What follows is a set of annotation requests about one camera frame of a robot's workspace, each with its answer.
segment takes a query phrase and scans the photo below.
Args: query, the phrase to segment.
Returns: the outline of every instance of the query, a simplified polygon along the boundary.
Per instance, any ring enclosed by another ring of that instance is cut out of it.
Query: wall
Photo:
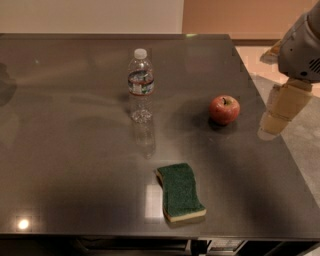
[[[185,0],[183,33],[280,39],[317,0]]]
[[[183,0],[1,0],[0,33],[181,33]]]

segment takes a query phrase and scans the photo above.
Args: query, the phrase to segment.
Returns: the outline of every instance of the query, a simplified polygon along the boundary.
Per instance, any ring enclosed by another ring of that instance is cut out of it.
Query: clear plastic bottle
[[[131,118],[143,123],[152,116],[153,67],[145,49],[136,49],[128,67]]]
[[[152,64],[144,49],[136,49],[134,52],[134,58],[128,67],[128,86],[136,144],[142,155],[150,159],[155,152],[151,98],[154,78]]]

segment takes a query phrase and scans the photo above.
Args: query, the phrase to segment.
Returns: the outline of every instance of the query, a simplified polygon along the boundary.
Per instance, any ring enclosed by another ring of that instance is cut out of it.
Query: dark gray table
[[[155,68],[150,160],[128,117],[138,47]],[[319,207],[282,137],[256,135],[265,106],[227,35],[4,34],[0,62],[0,234],[320,240]],[[222,93],[241,104],[224,128],[208,116]],[[154,170],[180,162],[207,215],[168,223]]]

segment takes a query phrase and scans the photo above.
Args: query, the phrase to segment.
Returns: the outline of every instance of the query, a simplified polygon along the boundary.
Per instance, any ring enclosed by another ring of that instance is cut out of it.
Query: green sponge
[[[206,214],[206,208],[197,197],[196,181],[188,164],[161,167],[156,174],[162,183],[163,212],[170,222]]]

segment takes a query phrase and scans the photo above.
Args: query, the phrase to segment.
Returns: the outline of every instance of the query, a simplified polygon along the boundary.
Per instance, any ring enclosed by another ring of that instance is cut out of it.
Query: red apple
[[[209,106],[211,119],[220,125],[227,125],[233,122],[239,113],[239,102],[229,95],[220,95],[214,98]]]

